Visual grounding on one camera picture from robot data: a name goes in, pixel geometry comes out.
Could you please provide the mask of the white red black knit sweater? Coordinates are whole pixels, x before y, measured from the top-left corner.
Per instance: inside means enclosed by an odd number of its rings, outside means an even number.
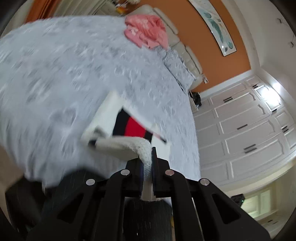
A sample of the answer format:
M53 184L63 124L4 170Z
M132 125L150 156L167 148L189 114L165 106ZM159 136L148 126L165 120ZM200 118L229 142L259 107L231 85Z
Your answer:
M140 158L144 165L141 199L157 200L152 192L152 149L159 158L169 160L171 143L161 135L157 124L145 120L128 100L115 91L109 92L81 140L120 160Z

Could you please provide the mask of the white panelled wardrobe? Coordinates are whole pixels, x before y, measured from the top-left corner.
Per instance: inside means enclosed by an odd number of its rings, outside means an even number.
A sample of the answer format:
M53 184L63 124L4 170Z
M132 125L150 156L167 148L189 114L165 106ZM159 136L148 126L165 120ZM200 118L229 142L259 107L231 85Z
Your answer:
M201 175L216 185L259 177L295 157L295 121L258 76L202 99L193 116Z

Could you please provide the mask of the black object beside bed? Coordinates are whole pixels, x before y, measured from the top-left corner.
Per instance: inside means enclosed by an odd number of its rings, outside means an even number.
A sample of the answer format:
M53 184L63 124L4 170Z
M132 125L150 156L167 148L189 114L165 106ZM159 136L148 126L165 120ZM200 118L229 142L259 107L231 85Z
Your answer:
M200 107L202 104L201 104L201 97L199 95L198 92L189 92L189 95L191 97L191 99L193 100L194 104L196 105L196 107Z

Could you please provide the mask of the grey butterfly bedspread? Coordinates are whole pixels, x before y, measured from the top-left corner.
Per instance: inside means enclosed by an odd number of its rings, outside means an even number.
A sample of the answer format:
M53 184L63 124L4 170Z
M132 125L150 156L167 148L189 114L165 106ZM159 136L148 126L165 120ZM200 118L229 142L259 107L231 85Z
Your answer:
M125 162L81 141L116 91L171 143L170 166L198 180L200 158L188 92L154 50L139 48L114 16L65 16L1 38L1 146L26 178L51 187L79 167L108 178Z

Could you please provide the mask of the beige padded headboard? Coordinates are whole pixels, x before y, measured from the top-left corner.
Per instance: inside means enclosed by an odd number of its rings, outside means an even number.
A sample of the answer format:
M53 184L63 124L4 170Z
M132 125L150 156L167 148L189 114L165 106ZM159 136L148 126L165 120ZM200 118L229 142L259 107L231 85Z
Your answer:
M203 82L203 68L196 55L193 53L192 49L188 45L185 45L181 42L180 38L178 37L178 29L160 9L153 8L152 6L145 4L132 11L128 15L155 15L160 17L166 27L166 33L168 35L168 42L170 47L178 52L178 54L183 58L185 66L195 77L190 90L195 89Z

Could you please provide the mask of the grey butterfly pillow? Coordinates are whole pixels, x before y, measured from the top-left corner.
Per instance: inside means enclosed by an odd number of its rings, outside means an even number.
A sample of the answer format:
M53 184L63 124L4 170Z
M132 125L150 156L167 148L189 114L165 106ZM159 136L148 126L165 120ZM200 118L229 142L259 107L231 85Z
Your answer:
M173 49L165 50L163 47L158 46L155 51L158 53L158 56L161 58L168 71L177 80L180 88L187 93L196 80L196 77L185 66L183 58Z

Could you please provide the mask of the pink garment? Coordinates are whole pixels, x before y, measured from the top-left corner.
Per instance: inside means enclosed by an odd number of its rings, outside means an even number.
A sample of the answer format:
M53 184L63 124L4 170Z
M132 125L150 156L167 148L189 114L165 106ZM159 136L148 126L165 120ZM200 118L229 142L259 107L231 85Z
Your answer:
M148 49L161 46L169 49L168 35L160 17L155 15L131 15L125 17L124 34L128 40Z

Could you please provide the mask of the beige curtain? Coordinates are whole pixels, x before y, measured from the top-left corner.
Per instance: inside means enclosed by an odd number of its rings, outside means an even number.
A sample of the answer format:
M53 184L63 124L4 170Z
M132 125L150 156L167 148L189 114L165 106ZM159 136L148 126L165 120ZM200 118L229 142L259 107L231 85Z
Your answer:
M107 0L62 0L53 16L107 15L120 16L113 1Z

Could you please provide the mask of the orange curtain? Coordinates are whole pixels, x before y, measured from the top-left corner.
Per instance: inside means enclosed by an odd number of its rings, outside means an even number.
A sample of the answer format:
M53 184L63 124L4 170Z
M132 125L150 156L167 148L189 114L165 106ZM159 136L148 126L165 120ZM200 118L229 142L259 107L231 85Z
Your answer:
M60 2L61 0L35 0L25 23L51 18Z

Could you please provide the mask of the plush toy on nightstand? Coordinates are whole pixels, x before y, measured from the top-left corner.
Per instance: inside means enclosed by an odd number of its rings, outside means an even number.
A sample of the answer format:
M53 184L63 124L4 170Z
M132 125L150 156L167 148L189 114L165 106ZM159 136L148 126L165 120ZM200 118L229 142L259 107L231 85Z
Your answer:
M139 4L140 3L140 0L127 0L130 4Z

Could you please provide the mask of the framed wall picture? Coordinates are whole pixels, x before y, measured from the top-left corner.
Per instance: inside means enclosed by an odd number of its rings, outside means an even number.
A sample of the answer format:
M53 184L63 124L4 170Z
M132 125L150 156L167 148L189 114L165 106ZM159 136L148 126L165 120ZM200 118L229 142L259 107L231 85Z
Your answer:
M236 52L235 44L227 27L210 1L189 0L189 2L207 24L222 52L222 55L225 57Z

